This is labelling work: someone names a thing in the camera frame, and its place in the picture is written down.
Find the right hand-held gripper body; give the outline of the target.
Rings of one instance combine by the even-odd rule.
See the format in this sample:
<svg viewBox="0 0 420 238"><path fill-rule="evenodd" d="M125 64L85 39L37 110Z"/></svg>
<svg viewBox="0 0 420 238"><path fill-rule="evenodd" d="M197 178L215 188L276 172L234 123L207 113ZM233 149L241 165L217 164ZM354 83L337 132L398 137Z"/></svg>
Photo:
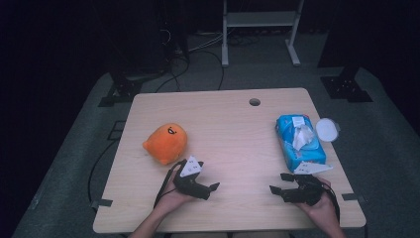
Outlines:
<svg viewBox="0 0 420 238"><path fill-rule="evenodd" d="M325 188L323 183L314 177L314 174L323 173L332 168L330 165L302 162L292 173L298 188L283 189L281 197L285 202L316 204Z"/></svg>

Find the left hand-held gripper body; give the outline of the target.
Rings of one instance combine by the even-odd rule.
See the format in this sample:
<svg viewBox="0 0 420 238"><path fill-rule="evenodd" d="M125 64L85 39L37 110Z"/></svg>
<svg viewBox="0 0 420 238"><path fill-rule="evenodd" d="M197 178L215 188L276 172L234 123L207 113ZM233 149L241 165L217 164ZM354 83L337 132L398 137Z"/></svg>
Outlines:
<svg viewBox="0 0 420 238"><path fill-rule="evenodd" d="M211 192L208 186L198 183L196 178L202 171L195 157L190 156L181 162L179 170L176 172L173 183L177 190L183 194L207 200Z"/></svg>

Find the blue wet wipe pack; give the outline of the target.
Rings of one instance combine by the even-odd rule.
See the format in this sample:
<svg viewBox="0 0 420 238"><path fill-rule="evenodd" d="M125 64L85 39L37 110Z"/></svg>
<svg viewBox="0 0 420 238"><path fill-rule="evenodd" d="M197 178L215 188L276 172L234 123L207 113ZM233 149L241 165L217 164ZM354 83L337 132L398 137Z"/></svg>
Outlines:
<svg viewBox="0 0 420 238"><path fill-rule="evenodd" d="M310 127L315 136L310 144L296 151L292 147L292 141L295 128L301 125ZM312 125L310 118L303 114L281 115L276 120L275 131L286 166L292 173L302 162L327 165L327 155L321 143L333 142L339 137L339 128L333 120L322 118Z"/></svg>

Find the orange plush toy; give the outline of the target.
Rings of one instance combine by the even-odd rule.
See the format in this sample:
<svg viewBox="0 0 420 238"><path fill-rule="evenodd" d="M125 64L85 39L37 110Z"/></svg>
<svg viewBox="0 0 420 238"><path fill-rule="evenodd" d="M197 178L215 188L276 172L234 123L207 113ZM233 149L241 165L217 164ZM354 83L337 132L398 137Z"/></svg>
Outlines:
<svg viewBox="0 0 420 238"><path fill-rule="evenodd" d="M158 127L143 143L143 148L159 163L168 165L175 162L185 151L187 133L176 123Z"/></svg>

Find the white wet wipe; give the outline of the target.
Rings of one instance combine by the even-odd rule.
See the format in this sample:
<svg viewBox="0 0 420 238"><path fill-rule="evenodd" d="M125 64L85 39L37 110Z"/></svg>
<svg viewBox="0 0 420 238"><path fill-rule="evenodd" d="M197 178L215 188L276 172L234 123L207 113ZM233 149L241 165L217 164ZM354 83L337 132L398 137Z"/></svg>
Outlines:
<svg viewBox="0 0 420 238"><path fill-rule="evenodd" d="M313 141L314 136L314 132L307 125L301 125L300 127L296 127L294 131L292 147L296 151L299 151L305 145L310 144Z"/></svg>

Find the person's left hand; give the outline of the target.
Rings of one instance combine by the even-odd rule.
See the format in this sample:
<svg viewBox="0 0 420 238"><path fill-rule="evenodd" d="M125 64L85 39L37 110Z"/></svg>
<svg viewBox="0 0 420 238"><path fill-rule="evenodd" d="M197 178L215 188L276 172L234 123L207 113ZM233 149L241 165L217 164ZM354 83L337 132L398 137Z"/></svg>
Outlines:
<svg viewBox="0 0 420 238"><path fill-rule="evenodd" d="M186 202L194 200L194 197L183 194L177 190L173 183L176 171L169 171L162 183L162 186L157 194L157 199L154 209L157 206L166 206L172 213L177 208L181 207Z"/></svg>

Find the person's right hand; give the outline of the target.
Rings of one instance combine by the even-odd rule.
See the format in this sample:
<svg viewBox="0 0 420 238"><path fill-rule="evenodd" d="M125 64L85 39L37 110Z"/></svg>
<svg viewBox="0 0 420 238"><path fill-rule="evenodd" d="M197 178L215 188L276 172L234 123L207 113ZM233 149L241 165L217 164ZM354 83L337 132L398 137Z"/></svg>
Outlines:
<svg viewBox="0 0 420 238"><path fill-rule="evenodd" d="M296 206L302 209L315 225L321 220L338 221L333 201L326 191L322 193L320 200L316 204L296 203Z"/></svg>

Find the grey tape piece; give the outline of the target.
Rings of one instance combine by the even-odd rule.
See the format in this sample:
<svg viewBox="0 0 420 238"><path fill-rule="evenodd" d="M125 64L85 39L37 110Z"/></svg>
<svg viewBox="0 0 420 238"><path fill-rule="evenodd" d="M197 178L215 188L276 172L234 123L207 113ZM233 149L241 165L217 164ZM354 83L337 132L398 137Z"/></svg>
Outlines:
<svg viewBox="0 0 420 238"><path fill-rule="evenodd" d="M355 194L355 193L343 193L342 198L343 198L344 201L356 200L359 203L366 203L367 202L367 200L365 199L364 196L358 195L358 194Z"/></svg>
<svg viewBox="0 0 420 238"><path fill-rule="evenodd" d="M112 206L113 201L111 199L98 199L98 200L93 200L90 203L90 207L93 209L98 209L100 206L106 206L106 207L111 207Z"/></svg>

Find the black stand base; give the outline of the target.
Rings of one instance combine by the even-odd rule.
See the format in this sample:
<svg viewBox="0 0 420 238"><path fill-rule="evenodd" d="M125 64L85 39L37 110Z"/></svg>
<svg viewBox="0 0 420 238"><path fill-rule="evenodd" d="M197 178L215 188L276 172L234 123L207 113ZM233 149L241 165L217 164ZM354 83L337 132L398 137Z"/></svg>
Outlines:
<svg viewBox="0 0 420 238"><path fill-rule="evenodd" d="M372 102L369 94L356 82L358 66L345 66L339 75L322 76L327 93L332 99L347 99L352 103Z"/></svg>
<svg viewBox="0 0 420 238"><path fill-rule="evenodd" d="M111 71L112 84L108 93L101 98L99 107L111 107L116 103L132 102L137 94L141 92L146 82L158 79L165 74L165 70L155 72Z"/></svg>

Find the white metal stand frame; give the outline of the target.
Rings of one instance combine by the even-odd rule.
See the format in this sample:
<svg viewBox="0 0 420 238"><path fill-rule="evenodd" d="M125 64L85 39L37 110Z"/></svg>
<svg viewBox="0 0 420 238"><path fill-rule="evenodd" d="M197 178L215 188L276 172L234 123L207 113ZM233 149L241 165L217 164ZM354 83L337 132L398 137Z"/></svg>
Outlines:
<svg viewBox="0 0 420 238"><path fill-rule="evenodd" d="M229 12L228 0L223 0L222 20L222 46L221 65L229 65L228 30L234 28L261 28L261 27L290 27L291 33L285 40L291 62L300 66L301 62L294 48L294 42L300 23L305 0L298 0L295 11L276 12Z"/></svg>

